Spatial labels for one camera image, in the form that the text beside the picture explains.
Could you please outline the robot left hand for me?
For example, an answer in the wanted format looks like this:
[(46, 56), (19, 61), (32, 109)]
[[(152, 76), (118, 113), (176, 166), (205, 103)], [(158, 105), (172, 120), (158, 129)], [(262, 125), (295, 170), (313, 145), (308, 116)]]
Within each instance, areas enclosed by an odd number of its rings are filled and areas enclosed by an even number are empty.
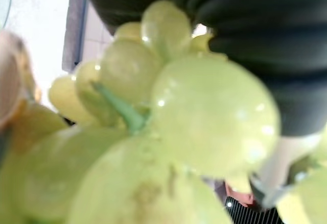
[[(140, 19), (155, 0), (90, 0), (109, 32)], [(212, 51), (226, 53), (272, 92), (282, 120), (273, 156), (253, 175), (255, 199), (272, 207), (289, 169), (326, 124), (326, 0), (173, 0), (194, 23), (214, 31)]]

